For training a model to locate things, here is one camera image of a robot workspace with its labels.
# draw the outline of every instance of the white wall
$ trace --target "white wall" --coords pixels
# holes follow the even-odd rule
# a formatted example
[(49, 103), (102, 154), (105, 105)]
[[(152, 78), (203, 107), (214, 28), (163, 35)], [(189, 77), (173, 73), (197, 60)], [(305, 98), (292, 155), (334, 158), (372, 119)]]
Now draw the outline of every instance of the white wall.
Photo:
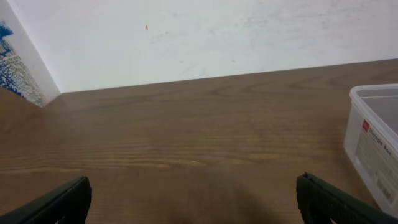
[(8, 1), (61, 92), (398, 57), (396, 0)]

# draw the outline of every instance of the blue paint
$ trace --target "blue paint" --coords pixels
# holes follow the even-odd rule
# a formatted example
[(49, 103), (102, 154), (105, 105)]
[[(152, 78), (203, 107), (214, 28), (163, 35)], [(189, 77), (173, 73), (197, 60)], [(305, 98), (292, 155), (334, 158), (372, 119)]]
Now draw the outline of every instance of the blue paint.
[[(0, 55), (7, 57), (8, 53), (12, 53), (14, 50), (10, 44), (8, 44), (3, 37), (14, 34), (4, 21), (0, 21)], [(18, 90), (18, 85), (12, 79), (12, 61), (3, 60), (0, 58), (0, 86), (14, 92), (15, 94), (22, 96), (22, 93)]]
[(14, 33), (0, 21), (0, 86), (41, 106), (42, 94), (22, 59), (5, 37)]
[(5, 57), (9, 52), (11, 52), (13, 49), (11, 45), (9, 45), (3, 37), (12, 35), (14, 34), (8, 26), (6, 26), (6, 23), (4, 21), (0, 21), (0, 45), (3, 49), (0, 51), (0, 55)]

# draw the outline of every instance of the wood grain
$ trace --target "wood grain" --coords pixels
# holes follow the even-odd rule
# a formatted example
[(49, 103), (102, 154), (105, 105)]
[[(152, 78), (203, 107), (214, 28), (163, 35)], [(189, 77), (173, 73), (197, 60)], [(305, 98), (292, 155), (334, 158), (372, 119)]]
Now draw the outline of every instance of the wood grain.
[(303, 223), (314, 173), (374, 204), (343, 150), (357, 85), (398, 60), (66, 93), (44, 109), (1, 90), (0, 213), (79, 175), (87, 223)]

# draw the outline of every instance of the plastic storage box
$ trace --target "plastic storage box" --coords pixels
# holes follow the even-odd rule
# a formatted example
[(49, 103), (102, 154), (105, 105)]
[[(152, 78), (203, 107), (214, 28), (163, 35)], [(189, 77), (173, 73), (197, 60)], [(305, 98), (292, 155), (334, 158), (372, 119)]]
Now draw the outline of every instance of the plastic storage box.
[(380, 208), (398, 218), (398, 84), (357, 86), (344, 149)]

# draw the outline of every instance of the container label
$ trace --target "container label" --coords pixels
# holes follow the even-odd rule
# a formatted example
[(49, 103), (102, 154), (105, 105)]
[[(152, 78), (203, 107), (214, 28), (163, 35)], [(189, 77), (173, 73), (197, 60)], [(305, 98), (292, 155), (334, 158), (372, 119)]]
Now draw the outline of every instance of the container label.
[(379, 131), (364, 120), (356, 157), (390, 206), (398, 193), (398, 158), (392, 150), (392, 145)]

